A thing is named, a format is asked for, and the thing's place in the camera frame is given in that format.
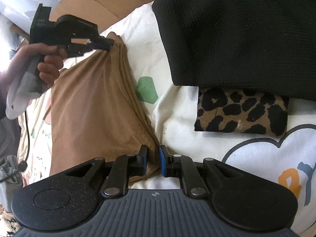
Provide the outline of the person's left hand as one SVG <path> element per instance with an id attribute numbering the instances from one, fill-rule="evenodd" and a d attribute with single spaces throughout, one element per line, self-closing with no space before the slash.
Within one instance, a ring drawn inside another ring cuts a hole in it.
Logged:
<path id="1" fill-rule="evenodd" d="M 57 49 L 56 46 L 49 46 L 43 43 L 24 45 L 12 58 L 8 69 L 1 72 L 1 95 L 6 99 L 8 90 L 23 66 L 35 55 L 44 55 L 44 62 L 38 64 L 40 79 L 48 88 L 52 87 L 58 79 L 60 69 L 63 67 L 63 60 L 68 55 L 64 49 Z"/>

